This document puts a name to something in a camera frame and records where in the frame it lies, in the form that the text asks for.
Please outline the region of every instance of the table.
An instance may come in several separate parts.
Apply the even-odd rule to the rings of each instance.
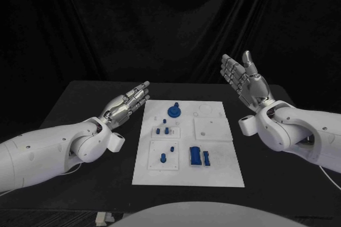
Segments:
[[[110,100],[139,83],[74,81],[41,128],[74,124],[99,116]],[[254,114],[228,84],[152,83],[155,100],[222,101],[234,135],[245,188],[136,186],[132,185],[145,107],[116,129],[126,137],[119,153],[106,151],[93,163],[47,182],[0,197],[2,209],[50,209],[106,212],[139,212],[175,202],[231,203],[278,215],[341,215],[341,192],[317,165],[297,155],[271,150],[260,136],[242,134],[238,120]],[[271,85],[277,100],[294,104],[284,88]],[[341,175],[329,171],[341,184]]]

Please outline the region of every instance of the robotic hand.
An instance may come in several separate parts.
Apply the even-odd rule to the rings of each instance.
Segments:
[[[0,192],[50,180],[77,164],[97,160],[107,148],[120,151],[124,137],[113,130],[150,99],[149,85],[147,81],[116,97],[100,117],[28,132],[0,144]]]
[[[244,66],[225,54],[221,74],[241,101],[257,113],[240,120],[244,135],[258,133],[271,149],[294,153],[341,173],[341,114],[301,110],[286,101],[277,101],[250,51],[242,61]]]

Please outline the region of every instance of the black backdrop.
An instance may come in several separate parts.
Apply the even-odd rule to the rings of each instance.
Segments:
[[[2,141],[73,80],[227,83],[245,50],[300,108],[341,113],[340,1],[0,0]]]

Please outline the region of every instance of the blue object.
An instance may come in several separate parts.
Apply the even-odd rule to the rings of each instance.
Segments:
[[[179,117],[182,114],[182,110],[179,108],[179,103],[176,102],[175,106],[169,108],[169,115],[170,117]]]
[[[162,159],[160,160],[162,160],[162,163],[166,163],[168,159],[166,159],[166,154],[165,153],[162,154]]]
[[[191,147],[191,164],[192,165],[202,165],[201,148],[199,147]]]
[[[209,160],[209,152],[204,151],[204,154],[205,154],[205,166],[212,166],[211,160]]]

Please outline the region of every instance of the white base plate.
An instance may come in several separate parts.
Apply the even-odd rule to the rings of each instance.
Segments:
[[[179,102],[182,115],[172,118],[168,114],[169,108]],[[195,125],[195,118],[215,118],[215,133],[209,133],[206,140],[196,139],[196,130],[202,132],[206,123],[205,119]],[[205,187],[245,187],[241,168],[238,164],[237,152],[232,141],[229,124],[227,123],[227,113],[222,102],[212,101],[168,101],[149,100],[145,108],[145,119],[140,134],[140,143],[137,151],[135,185],[173,185],[173,186],[205,186]],[[156,127],[181,127],[181,138],[156,138],[153,132]],[[218,141],[218,137],[228,135],[229,141]],[[168,141],[178,142],[179,165],[178,170],[166,170],[176,166],[170,159],[170,167],[162,163],[162,150],[152,150],[152,142]],[[201,147],[201,156],[204,151],[209,151],[211,166],[191,165],[191,147]]]

